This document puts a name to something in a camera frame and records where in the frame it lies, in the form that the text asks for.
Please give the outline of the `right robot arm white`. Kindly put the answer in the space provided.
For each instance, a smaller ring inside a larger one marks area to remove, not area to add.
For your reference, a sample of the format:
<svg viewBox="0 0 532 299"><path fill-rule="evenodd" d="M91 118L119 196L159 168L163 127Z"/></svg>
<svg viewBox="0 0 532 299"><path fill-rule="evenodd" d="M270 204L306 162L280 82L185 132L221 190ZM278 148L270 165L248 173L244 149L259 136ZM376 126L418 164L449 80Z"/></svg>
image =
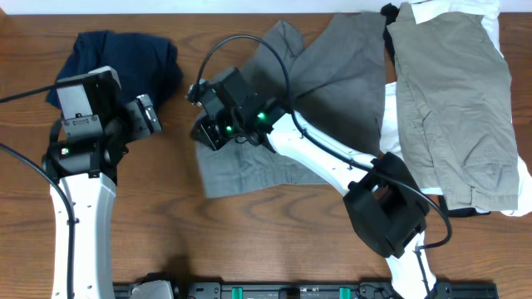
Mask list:
<svg viewBox="0 0 532 299"><path fill-rule="evenodd" d="M426 215L435 204L399 157L378 158L341 144L288 100L257 94L236 68L215 81L197 80L187 97L204 112L192 129L194 140L220 150L244 139L310 169L342 195L357 236L386 259L393 291L403 298L435 296L425 253Z"/></svg>

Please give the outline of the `grey shorts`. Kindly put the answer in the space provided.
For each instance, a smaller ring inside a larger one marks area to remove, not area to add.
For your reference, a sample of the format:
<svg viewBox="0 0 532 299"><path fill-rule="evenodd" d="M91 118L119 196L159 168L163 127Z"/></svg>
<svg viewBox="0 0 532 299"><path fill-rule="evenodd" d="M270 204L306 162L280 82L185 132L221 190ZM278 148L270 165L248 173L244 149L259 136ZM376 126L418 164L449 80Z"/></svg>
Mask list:
<svg viewBox="0 0 532 299"><path fill-rule="evenodd" d="M241 73L261 96L285 96L287 68L294 106L315 128L363 153L380 152L385 110L386 19L377 12L336 14L314 42L280 20L263 39ZM196 145L205 195L245 194L280 184L323 184L299 162L263 146L229 142L213 151Z"/></svg>

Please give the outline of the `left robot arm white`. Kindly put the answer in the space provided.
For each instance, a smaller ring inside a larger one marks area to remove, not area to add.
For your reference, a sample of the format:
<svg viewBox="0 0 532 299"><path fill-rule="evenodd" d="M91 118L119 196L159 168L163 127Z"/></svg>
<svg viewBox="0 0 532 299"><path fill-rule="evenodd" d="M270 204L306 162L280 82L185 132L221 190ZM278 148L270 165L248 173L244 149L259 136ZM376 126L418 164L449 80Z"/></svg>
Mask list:
<svg viewBox="0 0 532 299"><path fill-rule="evenodd" d="M42 157L55 213L52 297L112 298L117 165L130 142L159 133L161 124L147 94L121 102L110 66L58 80L57 94L62 116Z"/></svg>

